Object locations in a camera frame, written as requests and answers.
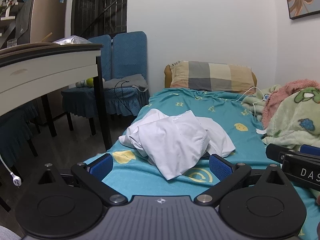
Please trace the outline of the white polo shirt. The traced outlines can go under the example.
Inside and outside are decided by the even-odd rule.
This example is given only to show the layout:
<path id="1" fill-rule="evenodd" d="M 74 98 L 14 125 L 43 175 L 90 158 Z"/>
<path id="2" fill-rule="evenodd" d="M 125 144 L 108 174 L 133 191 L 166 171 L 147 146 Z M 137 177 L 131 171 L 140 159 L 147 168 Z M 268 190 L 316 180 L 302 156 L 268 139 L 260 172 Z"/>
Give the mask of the white polo shirt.
<path id="1" fill-rule="evenodd" d="M 168 116 L 154 108 L 130 125 L 119 142 L 148 158 L 166 180 L 184 174 L 205 153 L 225 158 L 235 150 L 229 135 L 213 119 L 192 111 Z"/>

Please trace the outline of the green cartoon fleece blanket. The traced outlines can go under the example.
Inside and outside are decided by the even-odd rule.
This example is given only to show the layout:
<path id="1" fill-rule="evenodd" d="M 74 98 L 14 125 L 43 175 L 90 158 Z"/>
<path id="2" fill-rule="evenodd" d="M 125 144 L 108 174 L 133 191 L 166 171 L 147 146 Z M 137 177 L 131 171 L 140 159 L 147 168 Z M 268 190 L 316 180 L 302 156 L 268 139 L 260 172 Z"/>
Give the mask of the green cartoon fleece blanket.
<path id="1" fill-rule="evenodd" d="M 261 122 L 269 95 L 280 87 L 274 85 L 243 96 L 240 100 L 245 112 L 252 113 Z M 263 142 L 267 145 L 276 144 L 295 150 L 302 145 L 319 147 L 319 89 L 307 87 L 287 97 L 263 130 Z"/>

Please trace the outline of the blue covered chair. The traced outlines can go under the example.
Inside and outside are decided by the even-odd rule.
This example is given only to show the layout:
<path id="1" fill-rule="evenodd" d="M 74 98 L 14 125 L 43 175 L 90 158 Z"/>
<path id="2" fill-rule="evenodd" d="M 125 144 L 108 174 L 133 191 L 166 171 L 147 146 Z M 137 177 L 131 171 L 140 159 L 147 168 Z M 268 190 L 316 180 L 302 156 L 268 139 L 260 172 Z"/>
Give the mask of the blue covered chair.
<path id="1" fill-rule="evenodd" d="M 106 36 L 101 64 L 106 110 L 109 114 L 137 116 L 148 103 L 147 36 L 142 31 Z"/>
<path id="2" fill-rule="evenodd" d="M 103 81 L 111 79 L 111 37 L 102 35 L 89 39 L 92 43 L 102 44 L 101 49 L 101 70 Z M 89 121 L 91 135 L 96 134 L 94 119 L 98 116 L 94 98 L 94 88 L 73 87 L 61 92 L 62 107 L 67 115 L 69 129 L 73 130 L 71 115 L 81 116 Z"/>

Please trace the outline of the white power plug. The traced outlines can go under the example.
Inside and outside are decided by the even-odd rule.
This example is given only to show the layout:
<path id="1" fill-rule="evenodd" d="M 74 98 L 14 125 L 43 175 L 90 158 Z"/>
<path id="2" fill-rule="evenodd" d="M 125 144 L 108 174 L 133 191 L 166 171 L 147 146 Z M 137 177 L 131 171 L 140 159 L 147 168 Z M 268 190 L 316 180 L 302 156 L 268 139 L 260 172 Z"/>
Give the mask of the white power plug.
<path id="1" fill-rule="evenodd" d="M 20 187 L 22 185 L 22 180 L 19 176 L 15 175 L 10 168 L 8 168 L 8 166 L 6 165 L 6 163 L 4 162 L 4 160 L 2 159 L 2 156 L 0 155 L 0 160 L 2 162 L 2 164 L 4 165 L 4 167 L 7 169 L 7 171 L 10 173 L 11 177 L 12 177 L 12 182 L 15 186 Z"/>

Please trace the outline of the pink fluffy blanket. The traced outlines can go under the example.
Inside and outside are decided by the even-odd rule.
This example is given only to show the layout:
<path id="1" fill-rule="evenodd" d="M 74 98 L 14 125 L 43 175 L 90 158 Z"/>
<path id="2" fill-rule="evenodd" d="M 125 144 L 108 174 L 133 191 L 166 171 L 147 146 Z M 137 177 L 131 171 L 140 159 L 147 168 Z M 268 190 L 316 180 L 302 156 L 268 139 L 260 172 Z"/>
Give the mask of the pink fluffy blanket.
<path id="1" fill-rule="evenodd" d="M 300 79 L 286 83 L 284 86 L 280 87 L 279 89 L 273 91 L 266 101 L 265 107 L 263 109 L 262 114 L 262 123 L 263 127 L 267 128 L 268 124 L 274 116 L 275 112 L 277 111 L 279 105 L 283 100 L 287 97 L 291 96 L 292 94 L 307 88 L 307 87 L 314 87 L 319 89 L 319 82 L 315 80 L 309 79 Z"/>

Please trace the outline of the yellow green plush toy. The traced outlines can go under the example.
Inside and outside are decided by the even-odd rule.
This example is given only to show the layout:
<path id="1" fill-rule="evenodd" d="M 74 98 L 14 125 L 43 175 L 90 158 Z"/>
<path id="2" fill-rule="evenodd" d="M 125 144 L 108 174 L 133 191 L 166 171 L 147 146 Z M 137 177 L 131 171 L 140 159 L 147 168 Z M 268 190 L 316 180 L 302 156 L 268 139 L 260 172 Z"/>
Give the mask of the yellow green plush toy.
<path id="1" fill-rule="evenodd" d="M 93 88 L 94 87 L 94 80 L 93 80 L 93 78 L 81 80 L 79 82 L 76 82 L 75 86 L 77 88 L 82 88 L 82 87 Z"/>

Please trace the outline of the plaid checkered pillow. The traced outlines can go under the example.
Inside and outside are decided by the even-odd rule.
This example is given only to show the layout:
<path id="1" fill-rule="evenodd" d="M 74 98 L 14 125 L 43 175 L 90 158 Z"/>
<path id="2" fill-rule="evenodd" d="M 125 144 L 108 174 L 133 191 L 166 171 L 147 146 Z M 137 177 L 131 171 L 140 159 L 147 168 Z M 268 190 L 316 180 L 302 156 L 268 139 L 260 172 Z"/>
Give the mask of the plaid checkered pillow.
<path id="1" fill-rule="evenodd" d="M 225 63 L 177 61 L 165 67 L 164 75 L 165 88 L 242 94 L 257 85 L 251 68 Z"/>

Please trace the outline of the grey cloth on chair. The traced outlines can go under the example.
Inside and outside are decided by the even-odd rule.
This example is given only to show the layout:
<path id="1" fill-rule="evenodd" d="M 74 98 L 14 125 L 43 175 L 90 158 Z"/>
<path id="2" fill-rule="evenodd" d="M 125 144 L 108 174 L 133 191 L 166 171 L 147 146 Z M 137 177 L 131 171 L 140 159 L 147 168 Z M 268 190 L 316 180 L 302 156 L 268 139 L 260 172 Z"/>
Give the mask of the grey cloth on chair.
<path id="1" fill-rule="evenodd" d="M 142 74 L 135 74 L 119 79 L 104 81 L 103 86 L 105 89 L 132 87 L 138 89 L 140 92 L 146 92 L 149 88 L 147 81 L 144 79 Z"/>

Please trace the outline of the white desk with black legs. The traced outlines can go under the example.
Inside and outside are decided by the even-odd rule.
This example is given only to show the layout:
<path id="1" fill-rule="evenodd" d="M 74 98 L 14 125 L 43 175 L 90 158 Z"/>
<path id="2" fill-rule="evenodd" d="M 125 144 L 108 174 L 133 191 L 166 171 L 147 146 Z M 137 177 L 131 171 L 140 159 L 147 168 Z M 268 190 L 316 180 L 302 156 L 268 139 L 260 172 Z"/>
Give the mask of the white desk with black legs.
<path id="1" fill-rule="evenodd" d="M 102 44 L 29 43 L 1 50 L 1 115 L 88 77 L 106 149 L 112 146 L 107 122 Z"/>

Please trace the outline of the silver foil bag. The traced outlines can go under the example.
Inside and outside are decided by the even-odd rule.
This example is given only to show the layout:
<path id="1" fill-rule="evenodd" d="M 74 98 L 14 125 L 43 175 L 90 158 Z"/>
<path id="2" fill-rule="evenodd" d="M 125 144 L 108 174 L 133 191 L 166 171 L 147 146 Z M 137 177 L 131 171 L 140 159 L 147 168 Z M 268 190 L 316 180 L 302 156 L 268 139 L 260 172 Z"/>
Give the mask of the silver foil bag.
<path id="1" fill-rule="evenodd" d="M 91 44 L 92 42 L 76 35 L 72 35 L 70 37 L 65 37 L 54 41 L 55 44 L 59 45 L 69 45 L 69 44 Z"/>

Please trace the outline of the dark window grille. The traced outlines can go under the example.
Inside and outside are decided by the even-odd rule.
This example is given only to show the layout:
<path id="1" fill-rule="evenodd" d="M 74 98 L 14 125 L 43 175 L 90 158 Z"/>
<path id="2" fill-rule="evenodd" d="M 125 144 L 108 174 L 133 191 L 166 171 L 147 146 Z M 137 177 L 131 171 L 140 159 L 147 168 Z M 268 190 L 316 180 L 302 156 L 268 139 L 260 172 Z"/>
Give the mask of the dark window grille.
<path id="1" fill-rule="evenodd" d="M 86 39 L 127 32 L 127 0 L 72 0 L 71 34 Z"/>

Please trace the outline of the brown cardboard box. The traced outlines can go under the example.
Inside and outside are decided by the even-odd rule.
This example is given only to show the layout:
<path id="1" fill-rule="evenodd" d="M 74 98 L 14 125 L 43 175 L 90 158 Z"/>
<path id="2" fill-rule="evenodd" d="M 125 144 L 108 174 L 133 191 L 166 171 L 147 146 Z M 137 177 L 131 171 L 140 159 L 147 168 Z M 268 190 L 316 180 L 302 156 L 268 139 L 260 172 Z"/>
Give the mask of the brown cardboard box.
<path id="1" fill-rule="evenodd" d="M 65 36 L 67 0 L 27 0 L 16 16 L 18 44 L 54 42 Z"/>

